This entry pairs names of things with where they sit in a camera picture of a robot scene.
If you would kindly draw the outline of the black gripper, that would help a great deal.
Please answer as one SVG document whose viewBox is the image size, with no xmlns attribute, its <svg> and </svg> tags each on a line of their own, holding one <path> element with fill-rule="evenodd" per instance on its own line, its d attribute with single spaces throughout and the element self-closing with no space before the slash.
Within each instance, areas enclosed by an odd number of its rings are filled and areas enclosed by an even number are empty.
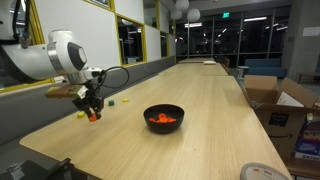
<svg viewBox="0 0 320 180">
<path fill-rule="evenodd" d="M 91 110 L 95 111 L 97 117 L 101 116 L 104 108 L 104 99 L 99 97 L 94 91 L 88 90 L 83 98 L 76 98 L 73 104 L 87 115 L 90 119 Z"/>
</svg>

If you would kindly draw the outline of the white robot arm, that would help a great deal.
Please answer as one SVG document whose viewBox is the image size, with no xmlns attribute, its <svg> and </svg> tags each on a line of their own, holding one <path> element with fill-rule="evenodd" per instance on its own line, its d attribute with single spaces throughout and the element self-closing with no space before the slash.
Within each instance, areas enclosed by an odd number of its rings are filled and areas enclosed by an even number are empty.
<svg viewBox="0 0 320 180">
<path fill-rule="evenodd" d="M 90 121 L 101 118 L 104 100 L 97 95 L 92 80 L 103 75 L 99 68 L 87 65 L 82 46 L 70 30 L 54 30 L 46 44 L 32 45 L 28 32 L 15 30 L 19 0 L 0 0 L 0 52 L 1 65 L 12 78 L 22 83 L 34 83 L 63 76 L 65 86 L 52 87 L 49 98 L 70 98 L 78 110 Z"/>
</svg>

